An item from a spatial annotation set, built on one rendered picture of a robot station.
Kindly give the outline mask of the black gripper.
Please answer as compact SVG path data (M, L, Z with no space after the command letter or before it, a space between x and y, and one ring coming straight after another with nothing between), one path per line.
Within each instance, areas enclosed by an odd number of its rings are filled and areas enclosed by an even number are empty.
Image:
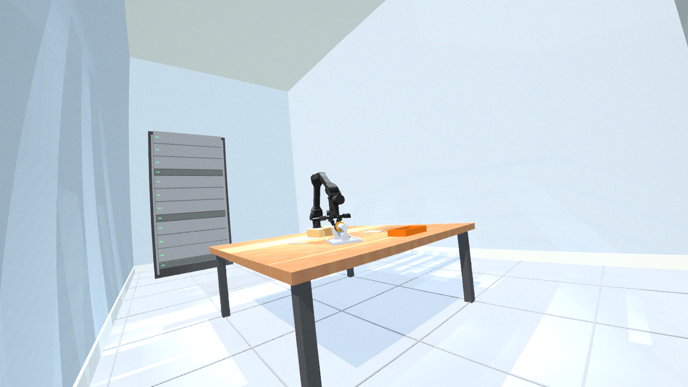
M320 216L320 217L319 217L319 221L324 221L324 220L328 219L328 222L330 222L330 223L332 224L332 226L334 226L335 223L334 223L334 220L333 220L333 219L336 219L336 218L337 218L336 222L341 222L341 221L342 221L342 218L351 218L350 213L346 213L346 214L340 215L340 214L339 214L339 206L338 206L338 205L329 206L329 213L330 213L330 216L329 216L329 217L327 217L327 216ZM332 217L332 216L334 216L334 217ZM336 216L338 216L338 217L336 217Z

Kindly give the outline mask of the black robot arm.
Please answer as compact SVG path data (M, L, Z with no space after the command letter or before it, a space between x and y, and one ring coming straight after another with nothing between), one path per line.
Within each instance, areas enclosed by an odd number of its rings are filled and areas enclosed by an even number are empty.
M328 195L329 206L342 205L345 201L344 196L341 195L339 187L331 183L325 175L325 172L319 172L311 176L311 183L313 184L313 207L311 209L309 219L313 222L314 230L322 228L320 226L319 217L324 216L323 210L320 208L320 186L324 184L325 193ZM313 219L317 218L317 219Z

